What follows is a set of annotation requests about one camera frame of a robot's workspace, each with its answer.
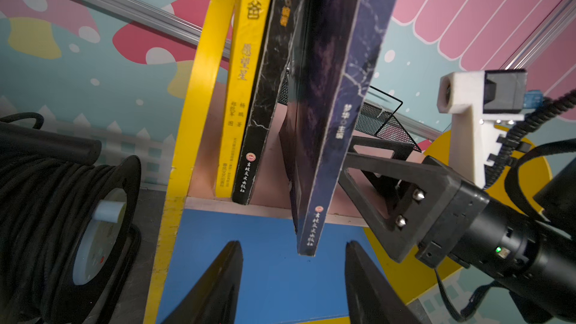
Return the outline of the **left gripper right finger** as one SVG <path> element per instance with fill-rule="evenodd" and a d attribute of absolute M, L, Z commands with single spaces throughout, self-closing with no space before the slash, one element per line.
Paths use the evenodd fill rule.
<path fill-rule="evenodd" d="M 346 244 L 345 283 L 351 323 L 420 323 L 357 241 Z"/>

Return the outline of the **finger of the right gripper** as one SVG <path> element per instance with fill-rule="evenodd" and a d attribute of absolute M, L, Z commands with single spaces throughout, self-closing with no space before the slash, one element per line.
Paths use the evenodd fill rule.
<path fill-rule="evenodd" d="M 354 136 L 348 152 L 405 161 L 413 152 L 413 145 L 373 137 Z"/>
<path fill-rule="evenodd" d="M 414 247 L 423 263 L 441 263 L 452 249 L 435 227 L 461 188 L 461 176 L 433 157 L 422 163 L 349 153 L 339 184 L 384 251 L 402 263 Z"/>

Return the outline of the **old man cover book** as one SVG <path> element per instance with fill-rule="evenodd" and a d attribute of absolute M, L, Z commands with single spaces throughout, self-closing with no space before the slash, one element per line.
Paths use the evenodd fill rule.
<path fill-rule="evenodd" d="M 296 249 L 312 257 L 397 0 L 304 0 L 279 137 Z"/>

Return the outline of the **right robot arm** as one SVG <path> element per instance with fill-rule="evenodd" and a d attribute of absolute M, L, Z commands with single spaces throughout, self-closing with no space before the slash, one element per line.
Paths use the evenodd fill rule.
<path fill-rule="evenodd" d="M 505 178 L 511 205 L 434 157 L 408 161 L 406 143 L 362 136 L 352 139 L 339 183 L 396 263 L 411 251 L 432 269 L 450 258 L 508 290 L 527 323 L 574 322 L 575 165 L 538 194 L 543 212 L 525 197 L 519 171 L 535 158 L 573 152 L 575 141 L 526 148 L 511 130 L 503 142 L 523 151 Z"/>

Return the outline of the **yellow cartoon cover book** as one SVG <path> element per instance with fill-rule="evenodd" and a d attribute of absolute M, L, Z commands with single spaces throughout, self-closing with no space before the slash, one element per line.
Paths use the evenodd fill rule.
<path fill-rule="evenodd" d="M 214 194 L 230 198 L 271 0 L 235 0 L 226 103 Z"/>

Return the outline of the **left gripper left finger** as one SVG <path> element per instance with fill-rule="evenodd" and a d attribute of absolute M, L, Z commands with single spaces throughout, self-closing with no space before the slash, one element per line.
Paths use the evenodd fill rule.
<path fill-rule="evenodd" d="M 165 323 L 234 323 L 242 280 L 239 241 L 228 242 Z"/>

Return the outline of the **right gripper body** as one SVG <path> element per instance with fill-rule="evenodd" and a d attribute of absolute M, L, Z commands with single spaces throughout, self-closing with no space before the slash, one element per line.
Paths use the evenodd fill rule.
<path fill-rule="evenodd" d="M 563 269 L 563 237 L 491 198 L 461 176 L 433 235 L 448 256 L 494 279 L 552 279 Z"/>

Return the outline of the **black antler cover book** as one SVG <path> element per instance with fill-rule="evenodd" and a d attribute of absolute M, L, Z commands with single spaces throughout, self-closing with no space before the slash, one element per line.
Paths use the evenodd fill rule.
<path fill-rule="evenodd" d="M 232 201 L 249 204 L 289 62 L 304 0 L 271 0 Z"/>

